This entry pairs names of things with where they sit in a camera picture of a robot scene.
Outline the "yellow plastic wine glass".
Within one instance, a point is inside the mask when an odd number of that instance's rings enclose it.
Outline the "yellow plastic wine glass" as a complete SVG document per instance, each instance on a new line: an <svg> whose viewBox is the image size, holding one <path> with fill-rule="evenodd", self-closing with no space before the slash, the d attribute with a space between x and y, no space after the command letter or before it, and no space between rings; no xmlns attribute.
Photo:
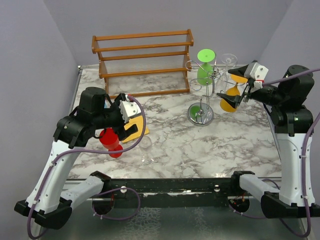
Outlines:
<svg viewBox="0 0 320 240"><path fill-rule="evenodd" d="M245 84L248 80L244 77L241 76L237 76L234 74L230 75L230 78L235 82L235 85L231 88L229 88L226 91L226 94L228 96L236 96L236 95L240 95L240 91L238 89L238 85L239 84ZM229 103L227 103L226 100L222 99L220 101L220 107L222 110L224 110L225 112L229 112L229 113L234 113L237 109L232 107Z"/></svg>

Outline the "red plastic wine glass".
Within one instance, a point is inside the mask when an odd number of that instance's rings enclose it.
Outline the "red plastic wine glass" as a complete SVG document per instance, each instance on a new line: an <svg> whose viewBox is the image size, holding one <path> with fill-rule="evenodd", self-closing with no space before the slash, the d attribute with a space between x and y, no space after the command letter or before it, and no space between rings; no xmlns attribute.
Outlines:
<svg viewBox="0 0 320 240"><path fill-rule="evenodd" d="M99 134L99 141L109 152L123 150L118 135L115 134L112 128L102 130Z"/></svg>

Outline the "clear champagne flute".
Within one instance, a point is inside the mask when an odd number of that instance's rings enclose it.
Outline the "clear champagne flute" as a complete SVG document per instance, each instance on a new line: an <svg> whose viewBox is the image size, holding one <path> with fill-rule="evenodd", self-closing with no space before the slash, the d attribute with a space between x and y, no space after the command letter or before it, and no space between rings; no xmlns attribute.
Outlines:
<svg viewBox="0 0 320 240"><path fill-rule="evenodd" d="M237 66L238 58L234 54L225 53L221 56L220 60L224 64L224 67L219 72L220 77L216 82L215 91L216 93L225 93L227 91L227 87L233 85L228 70Z"/></svg>

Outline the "clear round wine glass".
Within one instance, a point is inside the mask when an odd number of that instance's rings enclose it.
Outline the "clear round wine glass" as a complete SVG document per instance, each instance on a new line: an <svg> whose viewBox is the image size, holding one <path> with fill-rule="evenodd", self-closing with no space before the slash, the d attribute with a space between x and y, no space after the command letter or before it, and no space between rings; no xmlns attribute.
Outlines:
<svg viewBox="0 0 320 240"><path fill-rule="evenodd" d="M154 155L152 154L152 140L148 136L144 136L138 146L141 153L141 161L145 165L152 164L155 160Z"/></svg>

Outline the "green plastic wine glass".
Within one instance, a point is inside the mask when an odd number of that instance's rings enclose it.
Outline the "green plastic wine glass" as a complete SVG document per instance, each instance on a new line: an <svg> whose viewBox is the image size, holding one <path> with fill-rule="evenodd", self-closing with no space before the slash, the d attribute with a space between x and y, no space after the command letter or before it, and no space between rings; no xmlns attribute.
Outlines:
<svg viewBox="0 0 320 240"><path fill-rule="evenodd" d="M198 52L197 58L202 62L197 71L197 82L201 86L210 85L212 83L210 76L213 73L211 62L216 58L216 53L211 49L205 48Z"/></svg>

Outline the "blue plastic wine glass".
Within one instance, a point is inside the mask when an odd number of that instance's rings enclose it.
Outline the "blue plastic wine glass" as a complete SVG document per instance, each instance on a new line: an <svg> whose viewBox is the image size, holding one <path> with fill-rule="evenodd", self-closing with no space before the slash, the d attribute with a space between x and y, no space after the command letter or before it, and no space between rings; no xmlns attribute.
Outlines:
<svg viewBox="0 0 320 240"><path fill-rule="evenodd" d="M109 109L111 107L111 103L106 99L105 101L104 101L104 108L105 109Z"/></svg>

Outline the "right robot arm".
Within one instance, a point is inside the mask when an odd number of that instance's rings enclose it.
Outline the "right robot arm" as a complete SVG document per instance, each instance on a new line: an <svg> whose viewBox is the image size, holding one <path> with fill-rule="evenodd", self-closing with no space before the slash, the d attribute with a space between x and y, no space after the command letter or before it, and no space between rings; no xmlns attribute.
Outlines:
<svg viewBox="0 0 320 240"><path fill-rule="evenodd" d="M255 100L270 106L269 117L281 162L281 187L276 189L251 171L235 171L229 189L236 195L249 193L259 200L269 219L317 218L320 207L313 195L310 177L310 146L317 120L304 106L315 81L313 71L291 65L283 78L265 82L268 69L256 61L230 69L231 75L246 78L241 95L220 93L219 97L233 108Z"/></svg>

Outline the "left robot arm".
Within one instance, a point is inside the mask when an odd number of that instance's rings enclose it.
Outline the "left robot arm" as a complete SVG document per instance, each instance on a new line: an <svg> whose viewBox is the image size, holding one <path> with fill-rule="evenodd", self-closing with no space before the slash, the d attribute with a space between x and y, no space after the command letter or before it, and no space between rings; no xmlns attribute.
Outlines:
<svg viewBox="0 0 320 240"><path fill-rule="evenodd" d="M86 148L97 130L105 133L111 129L122 141L138 131L136 125L125 129L129 120L138 116L145 116L143 107L129 94L120 93L111 100L99 87L87 87L81 93L78 106L56 125L50 155L36 186L27 199L15 204L14 210L27 217L28 228L34 222L45 229L59 230L84 201L110 193L108 177L98 172L70 190L64 191L63 186L81 153L101 153Z"/></svg>

